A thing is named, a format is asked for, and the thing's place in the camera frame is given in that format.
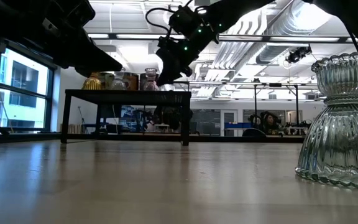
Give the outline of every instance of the table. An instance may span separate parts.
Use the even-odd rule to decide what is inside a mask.
[[[181,143],[189,145],[190,128],[190,98],[188,91],[124,91],[124,90],[66,90],[65,106],[63,111],[63,124],[61,143],[67,143],[68,119],[70,116],[71,98],[94,103],[98,106],[96,113],[96,130],[94,138],[97,139],[100,130],[102,105],[147,105],[147,106],[181,106]]]

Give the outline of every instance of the fluorescent light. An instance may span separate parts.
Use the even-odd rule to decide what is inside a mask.
[[[219,40],[233,40],[233,41],[261,41],[262,37],[252,35],[219,35]]]
[[[337,42],[339,37],[271,37],[270,41],[276,42]]]
[[[348,38],[346,42],[353,42],[353,40],[351,38]]]
[[[117,34],[118,39],[146,39],[146,40],[158,40],[161,36],[165,34]],[[182,35],[173,34],[170,37],[175,39],[184,39]]]
[[[180,2],[175,1],[169,1],[169,0],[151,0],[151,1],[145,1],[145,0],[115,0],[115,1],[103,1],[103,0],[89,0],[89,3],[91,4],[138,4],[140,2],[144,3],[152,3],[152,4],[161,4],[161,3],[167,3],[167,4],[178,4]]]
[[[223,82],[189,82],[189,84],[222,85]]]
[[[308,47],[309,44],[299,44],[299,43],[266,43],[268,46],[275,46],[275,47]]]
[[[109,34],[88,34],[88,37],[92,39],[107,39],[109,38]]]

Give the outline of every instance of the wall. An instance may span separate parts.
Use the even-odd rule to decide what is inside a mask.
[[[85,80],[86,78],[77,73],[72,67],[60,70],[57,131],[60,130],[60,124],[63,122],[65,90],[80,89],[84,84]],[[69,124],[81,124],[81,116],[78,110],[79,106],[81,107],[81,112],[84,117],[85,123],[94,124],[96,122],[96,105],[77,98],[71,99]]]

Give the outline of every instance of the ribbed glass vase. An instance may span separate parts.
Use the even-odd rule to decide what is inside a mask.
[[[323,110],[302,145],[298,175],[324,183],[358,188],[358,53],[317,61]]]

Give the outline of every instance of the glass jar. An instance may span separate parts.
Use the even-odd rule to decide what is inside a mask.
[[[155,68],[146,68],[146,77],[147,82],[144,85],[144,90],[146,91],[159,91],[160,88],[157,86],[157,83],[155,82],[155,79],[157,77],[157,69]]]
[[[295,172],[358,188],[358,53],[324,58],[311,70],[327,108],[310,126]]]
[[[110,90],[127,90],[125,83],[122,81],[124,72],[116,72],[114,80],[111,82]]]

